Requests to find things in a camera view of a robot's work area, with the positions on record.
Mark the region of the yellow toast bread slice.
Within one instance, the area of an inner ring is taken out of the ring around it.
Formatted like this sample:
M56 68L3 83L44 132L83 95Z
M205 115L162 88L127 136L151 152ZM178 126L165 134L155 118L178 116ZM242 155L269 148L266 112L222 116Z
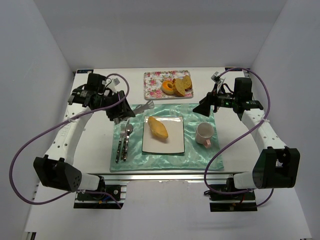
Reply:
M166 143L168 141L169 134L162 122L160 122L153 116L149 116L147 123L150 128L151 135L154 139L163 143Z

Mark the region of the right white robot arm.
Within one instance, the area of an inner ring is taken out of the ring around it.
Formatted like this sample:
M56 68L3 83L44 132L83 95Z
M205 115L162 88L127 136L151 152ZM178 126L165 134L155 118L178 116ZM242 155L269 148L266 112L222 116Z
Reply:
M209 116L218 108L231 108L240 121L248 128L259 150L259 158L252 171L237 173L233 176L236 190L292 188L296 184L300 153L296 148L289 148L273 130L265 118L266 113L258 100L253 99L252 80L237 77L234 89L224 90L224 79L213 76L215 82L194 113Z

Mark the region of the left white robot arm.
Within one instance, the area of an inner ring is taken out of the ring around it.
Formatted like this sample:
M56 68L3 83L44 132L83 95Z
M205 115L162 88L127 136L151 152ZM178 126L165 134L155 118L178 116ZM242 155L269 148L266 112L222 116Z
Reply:
M103 177L83 173L73 166L77 145L94 111L104 111L115 124L136 116L125 92L116 89L109 75L89 73L86 84L72 91L65 123L52 145L43 157L36 157L33 162L43 186L67 192L104 191Z

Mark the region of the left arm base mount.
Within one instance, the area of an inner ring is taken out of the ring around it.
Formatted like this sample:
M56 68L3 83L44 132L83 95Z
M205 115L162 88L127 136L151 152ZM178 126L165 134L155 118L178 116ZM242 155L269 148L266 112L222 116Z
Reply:
M119 210L125 203L127 193L126 181L106 180L104 187L95 193L77 192L74 209Z

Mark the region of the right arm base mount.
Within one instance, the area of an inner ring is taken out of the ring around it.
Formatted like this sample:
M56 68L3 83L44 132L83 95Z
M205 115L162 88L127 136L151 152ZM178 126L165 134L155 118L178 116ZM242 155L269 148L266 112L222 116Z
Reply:
M221 192L240 191L235 188L232 177L228 177L225 183L211 184L210 187ZM211 212L255 212L258 210L253 191L240 194L218 194L208 189L203 195L209 197Z

